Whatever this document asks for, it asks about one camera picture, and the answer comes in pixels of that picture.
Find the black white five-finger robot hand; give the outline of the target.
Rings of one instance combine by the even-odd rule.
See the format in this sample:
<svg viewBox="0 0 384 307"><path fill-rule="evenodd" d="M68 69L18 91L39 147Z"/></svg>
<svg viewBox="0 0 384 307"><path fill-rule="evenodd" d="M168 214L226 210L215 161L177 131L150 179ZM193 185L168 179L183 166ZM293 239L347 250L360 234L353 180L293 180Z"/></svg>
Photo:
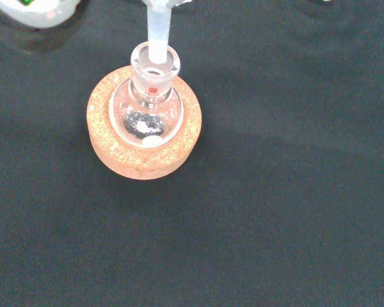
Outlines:
<svg viewBox="0 0 384 307"><path fill-rule="evenodd" d="M32 28L46 29L58 26L71 18L80 1L0 0L0 14Z"/></svg>

